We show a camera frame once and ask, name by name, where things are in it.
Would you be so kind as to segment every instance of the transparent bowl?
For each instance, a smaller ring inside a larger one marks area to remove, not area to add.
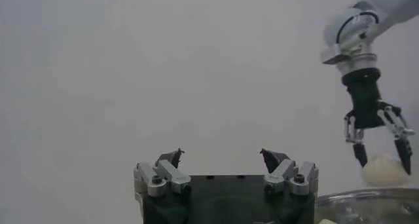
[[[419,189],[367,189],[318,198],[316,223],[419,224]]]

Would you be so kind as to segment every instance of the screw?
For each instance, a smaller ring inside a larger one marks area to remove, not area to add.
[[[153,184],[160,184],[162,181],[163,179],[160,176],[153,176],[153,178],[151,178],[151,183]]]
[[[305,180],[305,178],[304,178],[304,176],[303,176],[302,174],[297,174],[297,175],[294,177],[294,181],[295,181],[296,183],[298,183],[298,184],[302,184],[302,183],[304,183],[304,180]]]

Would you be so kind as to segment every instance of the gray background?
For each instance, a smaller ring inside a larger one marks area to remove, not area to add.
[[[132,168],[178,147],[188,174],[263,174],[264,147],[316,162],[320,194],[366,187],[319,60],[354,1],[0,0],[0,223],[139,223]],[[374,45],[416,129],[418,29]],[[396,156],[390,137],[368,132],[368,152]]]

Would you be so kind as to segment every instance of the bowl rim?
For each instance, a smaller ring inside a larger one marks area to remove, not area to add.
[[[342,202],[343,200],[355,199],[378,199],[392,198],[403,200],[419,201],[419,189],[412,188],[385,188],[385,189],[363,189],[357,191],[347,191],[330,195],[320,196],[318,198],[319,206],[326,206],[332,202]]]

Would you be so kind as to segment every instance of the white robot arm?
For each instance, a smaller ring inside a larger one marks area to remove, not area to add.
[[[348,87],[354,108],[345,116],[346,141],[354,144],[355,157],[364,166],[367,154],[363,131],[387,126],[406,172],[410,174],[408,128],[401,109],[381,100],[376,84],[380,71],[373,41],[390,27],[419,15],[419,0],[357,0],[350,8],[336,14],[324,30],[328,49],[321,53],[324,64],[336,65],[342,83]]]

